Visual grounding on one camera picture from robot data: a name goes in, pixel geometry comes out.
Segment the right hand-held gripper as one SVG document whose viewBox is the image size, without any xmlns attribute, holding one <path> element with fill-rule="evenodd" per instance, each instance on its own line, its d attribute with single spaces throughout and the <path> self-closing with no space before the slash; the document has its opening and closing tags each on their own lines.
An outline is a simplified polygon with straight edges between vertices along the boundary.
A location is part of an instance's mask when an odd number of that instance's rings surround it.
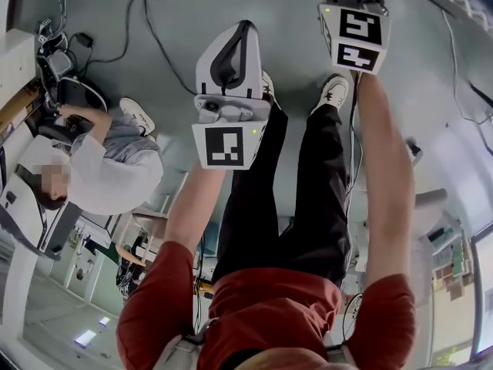
<svg viewBox="0 0 493 370">
<path fill-rule="evenodd" d="M 318 14 L 332 66 L 378 74 L 391 33 L 385 0 L 357 0 L 353 6 L 350 0 L 325 1 L 333 4 L 318 5 Z"/>
</svg>

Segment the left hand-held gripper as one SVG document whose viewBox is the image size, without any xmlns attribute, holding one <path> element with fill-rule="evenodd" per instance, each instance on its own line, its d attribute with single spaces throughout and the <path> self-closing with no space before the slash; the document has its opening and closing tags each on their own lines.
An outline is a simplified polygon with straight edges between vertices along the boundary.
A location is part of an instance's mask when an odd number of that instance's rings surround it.
<svg viewBox="0 0 493 370">
<path fill-rule="evenodd" d="M 248 170 L 253 164 L 270 117 L 261 77 L 258 31 L 249 20 L 219 34 L 200 56 L 197 92 L 218 94 L 194 98 L 199 121 L 192 130 L 202 168 Z"/>
</svg>

